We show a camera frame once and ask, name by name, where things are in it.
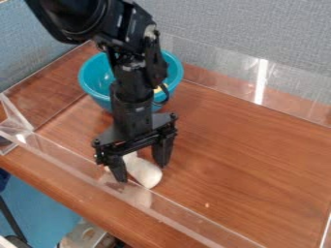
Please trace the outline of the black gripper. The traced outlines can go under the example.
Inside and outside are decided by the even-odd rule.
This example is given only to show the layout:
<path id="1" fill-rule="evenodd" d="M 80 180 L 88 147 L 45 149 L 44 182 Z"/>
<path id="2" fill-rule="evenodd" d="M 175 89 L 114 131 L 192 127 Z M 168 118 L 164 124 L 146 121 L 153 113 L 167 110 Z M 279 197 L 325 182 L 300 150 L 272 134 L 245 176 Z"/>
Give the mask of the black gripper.
<path id="1" fill-rule="evenodd" d="M 177 135 L 177 115 L 153 113 L 152 97 L 142 102 L 125 102 L 114 86 L 109 87 L 113 123 L 92 140 L 96 163 L 108 166 L 117 182 L 126 183 L 126 168 L 121 156 L 151 147 L 152 159 L 160 168 L 171 160 Z"/>

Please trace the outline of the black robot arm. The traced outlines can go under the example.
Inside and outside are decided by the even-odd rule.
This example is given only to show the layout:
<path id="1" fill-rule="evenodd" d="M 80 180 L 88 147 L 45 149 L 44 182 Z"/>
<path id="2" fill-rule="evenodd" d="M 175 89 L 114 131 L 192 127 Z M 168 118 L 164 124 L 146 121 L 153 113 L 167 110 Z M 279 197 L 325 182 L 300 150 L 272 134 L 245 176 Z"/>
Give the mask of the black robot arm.
<path id="1" fill-rule="evenodd" d="M 93 139 L 96 163 L 126 180 L 124 156 L 145 147 L 159 167 L 169 163 L 177 115 L 155 113 L 153 90 L 164 89 L 168 64 L 152 15 L 133 0 L 24 0 L 52 37 L 64 44 L 93 41 L 105 53 L 112 125 Z"/>

